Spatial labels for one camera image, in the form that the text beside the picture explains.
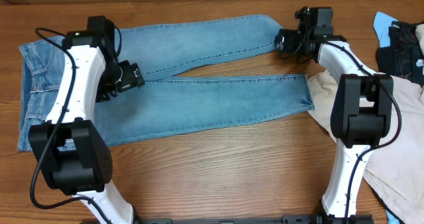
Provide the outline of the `light blue denim jeans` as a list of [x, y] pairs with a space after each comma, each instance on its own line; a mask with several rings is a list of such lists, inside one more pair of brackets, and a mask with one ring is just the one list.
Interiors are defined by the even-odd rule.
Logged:
[[[266, 15], [120, 29], [117, 60], [137, 63], [145, 84], [95, 104], [93, 122], [108, 146], [261, 123], [314, 108], [303, 74], [187, 77], [194, 68], [276, 49], [280, 25]], [[64, 54], [38, 40], [23, 59], [17, 148], [31, 151], [32, 125], [46, 121], [64, 73]]]

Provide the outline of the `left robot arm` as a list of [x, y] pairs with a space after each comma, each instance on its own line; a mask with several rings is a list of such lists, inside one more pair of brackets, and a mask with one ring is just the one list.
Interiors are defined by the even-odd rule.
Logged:
[[64, 73], [46, 121], [32, 125], [28, 139], [37, 161], [29, 196], [39, 209], [80, 201], [98, 223], [141, 223], [133, 205], [112, 181], [111, 152], [94, 125], [98, 101], [141, 86], [136, 65], [117, 60], [117, 27], [69, 32], [61, 42], [35, 32], [64, 54]]

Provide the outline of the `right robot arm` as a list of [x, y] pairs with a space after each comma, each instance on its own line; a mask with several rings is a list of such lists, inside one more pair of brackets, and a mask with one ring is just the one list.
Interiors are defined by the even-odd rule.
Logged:
[[314, 39], [307, 30], [280, 29], [276, 48], [284, 54], [310, 55], [337, 81], [331, 111], [336, 156], [321, 210], [314, 215], [284, 215], [283, 223], [373, 223], [356, 212], [356, 199], [371, 154], [390, 131], [393, 79], [365, 66], [341, 36]]

